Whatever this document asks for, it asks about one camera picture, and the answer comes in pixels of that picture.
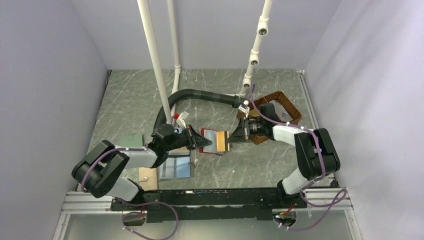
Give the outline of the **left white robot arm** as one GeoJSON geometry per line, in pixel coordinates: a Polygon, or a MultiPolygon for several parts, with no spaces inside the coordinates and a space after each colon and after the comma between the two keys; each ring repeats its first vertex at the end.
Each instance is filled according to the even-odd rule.
{"type": "Polygon", "coordinates": [[[161,166],[172,150],[195,150],[213,142],[197,133],[191,125],[176,132],[163,124],[153,134],[152,141],[143,147],[116,146],[108,140],[99,142],[71,171],[81,191],[95,198],[112,196],[131,210],[144,203],[145,190],[135,181],[121,177],[129,168],[155,169],[161,166]]]}

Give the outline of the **red leather card holder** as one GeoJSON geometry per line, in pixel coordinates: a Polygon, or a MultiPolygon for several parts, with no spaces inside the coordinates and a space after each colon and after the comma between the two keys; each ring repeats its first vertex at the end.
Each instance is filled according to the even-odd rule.
{"type": "Polygon", "coordinates": [[[222,156],[225,152],[217,152],[217,144],[216,144],[216,133],[220,132],[214,129],[202,128],[200,131],[200,135],[212,141],[212,144],[209,146],[201,147],[199,149],[200,153],[203,154],[212,154],[222,156]]]}

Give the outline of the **gold VIP card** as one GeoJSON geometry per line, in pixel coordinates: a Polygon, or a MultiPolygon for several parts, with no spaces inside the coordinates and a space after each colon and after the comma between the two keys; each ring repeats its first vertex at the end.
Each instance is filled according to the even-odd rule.
{"type": "Polygon", "coordinates": [[[228,131],[217,131],[216,132],[216,150],[219,153],[228,152],[230,150],[231,143],[229,142],[228,131]]]}

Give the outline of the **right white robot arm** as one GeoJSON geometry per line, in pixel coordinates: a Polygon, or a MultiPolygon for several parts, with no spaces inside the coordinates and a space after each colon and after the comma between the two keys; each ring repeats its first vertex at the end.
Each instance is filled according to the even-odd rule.
{"type": "Polygon", "coordinates": [[[227,140],[237,143],[253,137],[267,137],[294,147],[297,167],[277,184],[279,191],[275,200],[280,207],[289,207],[295,201],[295,194],[340,169],[340,159],[327,129],[309,129],[290,122],[279,122],[275,106],[271,103],[261,104],[255,110],[257,115],[252,116],[245,103],[239,105],[238,111],[242,116],[227,140]]]}

